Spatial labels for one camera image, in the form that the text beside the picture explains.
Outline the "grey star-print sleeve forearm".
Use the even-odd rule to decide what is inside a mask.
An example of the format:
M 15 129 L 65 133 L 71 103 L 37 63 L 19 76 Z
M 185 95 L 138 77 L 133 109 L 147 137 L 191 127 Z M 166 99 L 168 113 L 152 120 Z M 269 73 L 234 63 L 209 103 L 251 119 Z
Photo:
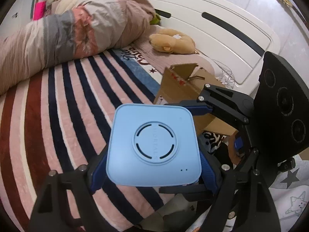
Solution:
M 277 175 L 270 186 L 282 231 L 289 231 L 308 204 L 308 161 L 296 155 L 295 168 Z

